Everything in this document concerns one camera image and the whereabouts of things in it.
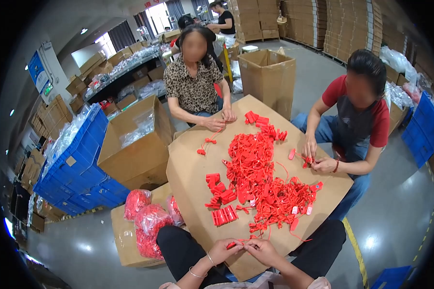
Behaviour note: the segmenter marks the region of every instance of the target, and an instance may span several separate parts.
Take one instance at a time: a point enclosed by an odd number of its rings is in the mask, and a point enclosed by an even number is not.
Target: concrete floor
[[[286,41],[254,45],[273,50],[283,46],[285,53],[296,59],[292,117],[308,112],[328,84],[346,72],[344,67],[330,59]],[[327,112],[336,113],[336,107]],[[177,120],[173,123],[177,130],[188,127]],[[370,285],[384,268],[417,266],[434,233],[434,216],[431,216],[434,182],[426,166],[417,169],[400,135],[399,131],[391,134],[388,146],[372,172],[368,192],[347,215]],[[332,153],[329,144],[320,146]],[[427,232],[431,219],[431,229]],[[427,239],[418,251],[426,235]],[[28,243],[29,254],[74,289],[118,286],[155,289],[174,280],[165,265],[150,268],[121,266],[109,210],[45,225],[44,234],[30,231]],[[333,288],[363,287],[359,264],[349,239],[326,277]]]

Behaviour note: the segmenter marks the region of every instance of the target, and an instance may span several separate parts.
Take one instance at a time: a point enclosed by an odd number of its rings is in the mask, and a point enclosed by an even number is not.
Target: red t-shirt
[[[332,107],[341,96],[347,96],[346,75],[342,75],[328,86],[322,95],[323,102]],[[373,115],[373,128],[370,135],[370,144],[374,147],[384,147],[387,144],[389,133],[389,108],[384,99],[379,100],[371,109]]]

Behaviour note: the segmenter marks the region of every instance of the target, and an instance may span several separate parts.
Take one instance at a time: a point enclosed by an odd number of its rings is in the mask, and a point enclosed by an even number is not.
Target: woman
[[[224,5],[220,1],[215,1],[209,4],[209,8],[218,14],[218,24],[209,24],[209,29],[219,28],[220,35],[225,37],[225,44],[228,48],[235,44],[235,20],[230,11],[225,10]]]
[[[323,173],[346,172],[353,185],[331,213],[342,220],[370,185],[370,172],[387,144],[389,109],[383,100],[386,67],[372,52],[360,49],[347,61],[347,74],[336,78],[313,105],[309,115],[291,120],[305,133],[302,154]],[[322,116],[337,104],[337,116]],[[344,149],[347,161],[315,159],[317,143],[332,142]]]
[[[191,18],[190,16],[182,16],[179,18],[178,21],[179,24],[179,28],[180,30],[184,30],[187,26],[193,25],[195,24],[195,20],[193,18]],[[214,34],[214,32],[212,32],[210,29],[206,29],[203,27],[203,32],[205,32],[205,37],[207,39],[207,53],[212,56],[212,58],[215,60],[220,72],[223,72],[224,70],[224,65],[222,64],[222,62],[220,61],[220,59],[217,57],[217,55],[214,52],[214,45],[213,42],[216,40],[216,35]],[[172,46],[172,55],[175,55],[177,53],[180,53],[180,37],[177,38],[177,41],[175,41],[174,45]]]
[[[194,24],[186,27],[180,36],[182,53],[164,72],[167,101],[174,118],[218,131],[225,122],[237,119],[231,110],[230,87],[216,62],[207,54],[205,27]],[[222,99],[214,83],[220,86]],[[222,111],[222,119],[209,118]]]
[[[231,283],[214,266],[225,262],[232,255],[253,255],[260,263],[278,269],[281,273],[265,272],[251,288],[270,288],[269,281],[284,285],[279,289],[326,289],[331,288],[325,276],[346,241],[344,225],[338,220],[326,220],[290,256],[289,263],[277,253],[269,240],[252,239],[245,244],[236,239],[218,240],[206,253],[187,231],[173,226],[161,228],[156,239],[162,255],[176,284],[167,283],[161,289],[232,289],[247,288],[250,283]],[[227,250],[235,242],[236,246]]]

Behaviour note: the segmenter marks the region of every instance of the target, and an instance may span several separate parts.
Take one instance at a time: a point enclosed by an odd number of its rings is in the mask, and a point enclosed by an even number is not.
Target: hand
[[[223,108],[222,109],[222,118],[226,122],[234,122],[237,120],[237,115],[231,110],[231,108]]]
[[[227,246],[231,243],[235,242],[236,246],[227,250]],[[217,240],[214,244],[214,247],[209,251],[209,256],[211,257],[214,265],[219,265],[220,263],[224,263],[225,260],[231,255],[236,254],[237,252],[243,249],[243,244],[237,239],[228,238]]]
[[[330,157],[324,157],[321,159],[316,159],[312,163],[312,169],[321,172],[332,172],[336,169],[337,160]]]
[[[207,127],[211,131],[218,131],[225,127],[225,120],[216,118],[205,118],[200,125]]]
[[[317,155],[317,140],[315,139],[315,134],[306,134],[305,135],[305,143],[302,147],[302,156],[310,159],[315,159]]]
[[[282,257],[275,250],[275,247],[270,243],[269,240],[262,239],[251,239],[249,240],[243,248],[253,255],[260,263],[269,266],[277,267],[280,262],[284,261]]]

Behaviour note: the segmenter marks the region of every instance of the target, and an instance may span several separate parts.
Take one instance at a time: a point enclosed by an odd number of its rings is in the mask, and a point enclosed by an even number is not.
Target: dark hair
[[[185,29],[186,26],[190,26],[191,24],[194,23],[193,18],[191,18],[188,15],[184,15],[182,17],[179,18],[178,24],[179,24],[179,28],[181,30]]]
[[[347,61],[347,71],[349,70],[366,75],[376,95],[383,96],[386,86],[386,67],[379,57],[366,49],[356,50]]]
[[[206,40],[206,42],[209,42],[208,36],[207,36],[207,30],[208,30],[207,27],[203,27],[200,24],[191,24],[191,25],[187,26],[182,31],[182,34],[180,35],[180,38],[179,38],[179,40],[180,40],[180,48],[182,49],[182,52],[183,52],[183,42],[184,42],[186,36],[188,34],[190,34],[191,32],[199,32],[204,37],[204,39]],[[209,55],[207,54],[207,50],[206,50],[206,54],[201,59],[201,62],[204,64],[204,66],[206,68],[209,68],[209,66],[210,66],[210,58],[209,58]]]
[[[217,7],[217,6],[224,7],[224,5],[220,1],[215,1],[215,2],[209,4],[209,8],[213,8],[213,7]]]

